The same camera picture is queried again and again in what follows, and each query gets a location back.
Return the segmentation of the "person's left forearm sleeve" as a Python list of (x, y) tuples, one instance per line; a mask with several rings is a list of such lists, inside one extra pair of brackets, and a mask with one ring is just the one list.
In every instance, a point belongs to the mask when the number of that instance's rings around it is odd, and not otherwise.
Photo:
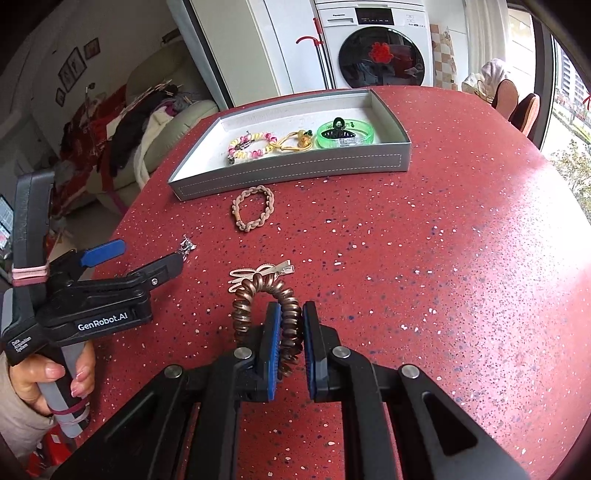
[(9, 378), (9, 368), (1, 355), (0, 430), (14, 456), (25, 462), (54, 426), (52, 416), (43, 416), (27, 405), (15, 392)]

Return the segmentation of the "person's left hand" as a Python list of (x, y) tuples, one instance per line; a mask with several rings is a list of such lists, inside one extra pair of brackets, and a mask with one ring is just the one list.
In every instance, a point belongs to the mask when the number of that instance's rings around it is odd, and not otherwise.
[[(85, 398), (93, 392), (95, 365), (94, 347), (87, 341), (77, 358), (76, 373), (70, 385), (70, 393), (74, 398)], [(8, 367), (8, 375), (16, 395), (43, 416), (48, 416), (50, 409), (38, 385), (56, 382), (65, 373), (62, 365), (41, 355), (32, 355), (20, 364)]]

